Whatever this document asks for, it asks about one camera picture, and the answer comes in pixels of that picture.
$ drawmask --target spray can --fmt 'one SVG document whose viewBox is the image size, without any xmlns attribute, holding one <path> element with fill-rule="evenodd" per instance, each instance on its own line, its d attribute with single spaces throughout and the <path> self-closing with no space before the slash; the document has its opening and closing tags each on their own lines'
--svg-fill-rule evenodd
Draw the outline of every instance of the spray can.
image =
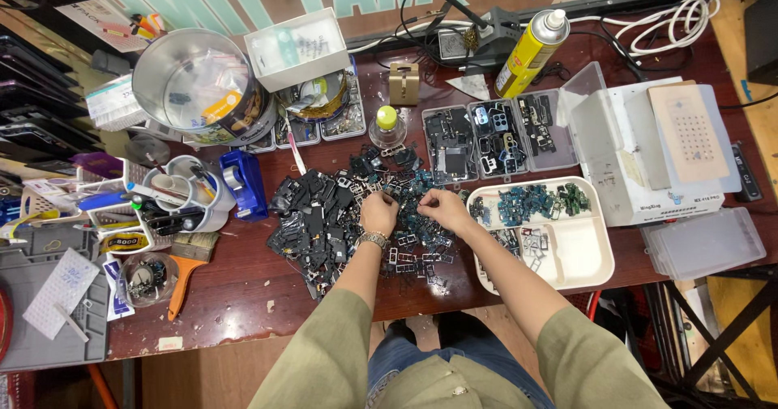
<svg viewBox="0 0 778 409">
<path fill-rule="evenodd" d="M 511 99 L 524 91 L 569 33 L 564 10 L 546 9 L 535 14 L 497 76 L 497 94 Z"/>
</svg>

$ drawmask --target white spray cap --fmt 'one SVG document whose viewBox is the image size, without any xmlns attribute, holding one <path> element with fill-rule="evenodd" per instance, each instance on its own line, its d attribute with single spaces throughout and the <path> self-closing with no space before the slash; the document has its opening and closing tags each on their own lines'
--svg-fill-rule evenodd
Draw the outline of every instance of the white spray cap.
<svg viewBox="0 0 778 409">
<path fill-rule="evenodd" d="M 559 29 L 565 23 L 565 10 L 554 9 L 554 12 L 545 16 L 545 25 L 550 29 Z"/>
</svg>

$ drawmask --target human hand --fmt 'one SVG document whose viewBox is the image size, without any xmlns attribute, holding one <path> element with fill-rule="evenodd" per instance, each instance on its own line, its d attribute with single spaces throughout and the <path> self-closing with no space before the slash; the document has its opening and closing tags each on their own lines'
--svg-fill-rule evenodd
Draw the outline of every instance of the human hand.
<svg viewBox="0 0 778 409">
<path fill-rule="evenodd" d="M 384 192 L 373 192 L 362 202 L 359 223 L 366 232 L 379 231 L 389 238 L 397 223 L 397 201 Z"/>
<path fill-rule="evenodd" d="M 468 209 L 464 207 L 459 196 L 448 190 L 431 188 L 419 201 L 416 211 L 459 236 L 474 224 L 473 218 L 470 217 Z"/>
</svg>

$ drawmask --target dark red table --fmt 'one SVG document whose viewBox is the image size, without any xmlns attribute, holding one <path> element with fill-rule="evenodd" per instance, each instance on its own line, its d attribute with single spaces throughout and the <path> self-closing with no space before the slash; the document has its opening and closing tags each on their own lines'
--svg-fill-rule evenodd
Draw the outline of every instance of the dark red table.
<svg viewBox="0 0 778 409">
<path fill-rule="evenodd" d="M 575 30 L 596 30 L 594 22 L 575 26 Z M 700 84 L 712 84 L 719 104 L 737 104 L 737 96 L 721 56 L 714 32 L 711 28 L 694 44 L 695 57 L 686 68 L 672 72 L 648 72 L 650 79 L 683 76 L 695 79 Z M 688 50 L 678 50 L 668 56 L 647 61 L 647 66 L 677 66 L 686 60 Z M 415 50 L 395 51 L 379 54 L 384 64 L 415 59 Z M 362 89 L 365 113 L 370 120 L 375 110 L 388 105 L 389 85 L 387 71 L 375 63 L 375 56 L 357 57 L 359 85 Z M 633 84 L 634 76 L 625 68 L 604 41 L 596 36 L 572 35 L 565 45 L 551 59 L 563 62 L 574 74 L 590 61 L 600 62 L 608 87 Z M 426 108 L 447 105 L 461 105 L 475 101 L 474 98 L 454 90 L 445 79 L 460 76 L 453 69 L 439 68 L 422 83 L 419 105 L 411 107 L 408 138 L 406 144 L 416 141 L 417 153 L 427 160 L 424 134 L 421 125 L 421 111 Z M 491 85 L 492 77 L 486 76 Z M 556 88 L 563 84 L 559 78 L 549 77 L 530 90 Z M 776 261 L 778 257 L 778 212 L 775 198 L 769 190 L 767 177 L 753 136 L 742 111 L 723 112 L 725 125 L 732 141 L 742 142 L 742 151 L 753 168 L 757 182 L 762 183 L 765 198 L 748 204 L 754 223 L 767 249 L 767 257 L 753 264 Z M 338 168 L 348 168 L 348 156 L 358 153 L 361 145 L 369 143 L 367 135 L 335 142 L 322 142 L 316 146 L 300 148 L 308 167 L 332 173 Z M 222 147 L 201 150 L 198 156 L 216 159 L 224 152 Z M 276 187 L 286 175 L 297 176 L 289 150 L 260 154 L 258 156 L 265 183 L 265 194 L 269 201 Z M 580 175 L 579 167 L 529 173 L 515 178 L 515 182 Z M 501 183 L 492 179 L 467 183 L 464 188 Z M 737 206 L 731 197 L 725 205 Z M 139 308 L 135 315 L 113 321 L 109 326 L 108 358 L 130 358 L 143 354 L 155 354 L 158 340 L 166 336 L 181 336 L 184 349 L 210 347 L 239 340 L 261 339 L 274 335 L 293 334 L 316 307 L 311 300 L 294 263 L 287 263 L 265 246 L 265 241 L 276 228 L 276 218 L 248 224 L 230 220 L 222 229 L 222 237 L 216 246 L 212 261 L 198 268 L 189 282 L 188 292 L 180 315 L 173 321 L 167 320 L 167 305 L 158 304 Z M 616 271 L 613 277 L 601 287 L 640 285 L 666 280 L 654 272 L 644 253 L 643 240 L 636 228 L 609 228 L 611 247 L 616 257 Z M 448 279 L 447 295 L 441 295 L 433 287 L 421 281 L 415 283 L 401 295 L 399 279 L 379 280 L 374 320 L 397 319 L 410 315 L 440 313 L 451 310 L 473 308 L 500 303 L 500 297 L 487 292 L 475 274 L 473 255 L 462 242 L 454 245 L 456 262 L 451 266 L 437 265 L 438 275 Z M 275 306 L 267 311 L 268 302 Z"/>
</svg>

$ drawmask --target tape dispenser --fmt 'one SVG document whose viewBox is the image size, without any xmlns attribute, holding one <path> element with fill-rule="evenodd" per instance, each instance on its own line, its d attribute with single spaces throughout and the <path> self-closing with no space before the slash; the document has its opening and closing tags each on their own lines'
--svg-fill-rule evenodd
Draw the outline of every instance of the tape dispenser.
<svg viewBox="0 0 778 409">
<path fill-rule="evenodd" d="M 224 182 L 237 201 L 235 217 L 247 222 L 266 219 L 265 187 L 257 157 L 242 150 L 232 150 L 219 157 L 219 164 Z"/>
</svg>

